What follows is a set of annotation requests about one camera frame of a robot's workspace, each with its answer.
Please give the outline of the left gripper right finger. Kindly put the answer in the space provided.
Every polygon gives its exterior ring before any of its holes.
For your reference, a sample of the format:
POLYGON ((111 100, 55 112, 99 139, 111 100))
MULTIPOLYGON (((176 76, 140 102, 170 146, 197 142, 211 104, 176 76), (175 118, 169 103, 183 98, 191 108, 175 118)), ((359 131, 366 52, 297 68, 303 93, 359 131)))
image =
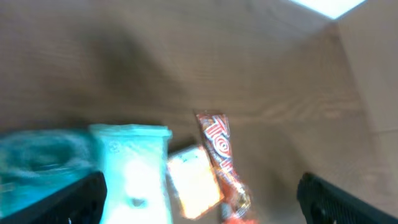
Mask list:
POLYGON ((299 181, 297 200, 308 224, 397 224, 396 217, 310 172, 299 181))

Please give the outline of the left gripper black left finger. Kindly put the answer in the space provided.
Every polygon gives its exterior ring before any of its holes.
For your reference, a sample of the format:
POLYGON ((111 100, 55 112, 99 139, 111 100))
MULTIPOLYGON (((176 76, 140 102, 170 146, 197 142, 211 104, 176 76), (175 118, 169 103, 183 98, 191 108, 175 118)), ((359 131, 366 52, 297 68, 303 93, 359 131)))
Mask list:
POLYGON ((100 171, 1 219, 2 224, 99 224, 107 196, 100 171))

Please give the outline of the teal mouthwash bottle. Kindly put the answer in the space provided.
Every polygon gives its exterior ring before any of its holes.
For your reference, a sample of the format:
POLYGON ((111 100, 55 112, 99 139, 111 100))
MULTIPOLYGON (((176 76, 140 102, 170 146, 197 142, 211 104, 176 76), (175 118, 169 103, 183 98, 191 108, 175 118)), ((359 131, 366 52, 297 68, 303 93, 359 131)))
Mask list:
POLYGON ((97 169, 86 131, 22 131, 1 138, 1 218, 18 212, 97 169))

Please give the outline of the teal wet wipes pack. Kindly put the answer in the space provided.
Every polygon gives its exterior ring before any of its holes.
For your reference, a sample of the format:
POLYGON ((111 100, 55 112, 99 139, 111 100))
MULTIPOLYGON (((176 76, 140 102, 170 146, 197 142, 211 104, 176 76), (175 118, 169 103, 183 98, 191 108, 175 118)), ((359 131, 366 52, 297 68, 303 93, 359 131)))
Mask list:
POLYGON ((166 184, 171 130, 142 124, 92 124, 108 193, 102 224, 172 224, 166 184))

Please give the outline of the orange tissue pack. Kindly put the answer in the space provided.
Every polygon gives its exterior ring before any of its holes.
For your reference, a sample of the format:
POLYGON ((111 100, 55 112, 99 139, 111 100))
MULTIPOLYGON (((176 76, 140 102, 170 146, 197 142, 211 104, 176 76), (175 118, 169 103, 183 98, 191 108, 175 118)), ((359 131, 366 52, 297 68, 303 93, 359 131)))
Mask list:
POLYGON ((224 199, 210 157, 202 145, 188 146, 171 155, 167 170, 182 217, 197 220, 224 199))

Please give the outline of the red chocolate bar wrapper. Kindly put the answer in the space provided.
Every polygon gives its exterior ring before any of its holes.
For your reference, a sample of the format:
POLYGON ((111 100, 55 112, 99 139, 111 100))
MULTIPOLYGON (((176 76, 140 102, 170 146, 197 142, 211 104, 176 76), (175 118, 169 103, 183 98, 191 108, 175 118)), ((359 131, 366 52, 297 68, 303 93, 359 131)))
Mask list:
POLYGON ((249 188, 234 169, 228 117, 220 111, 208 110, 197 111, 195 116, 224 195, 221 203, 222 222, 258 223, 249 188))

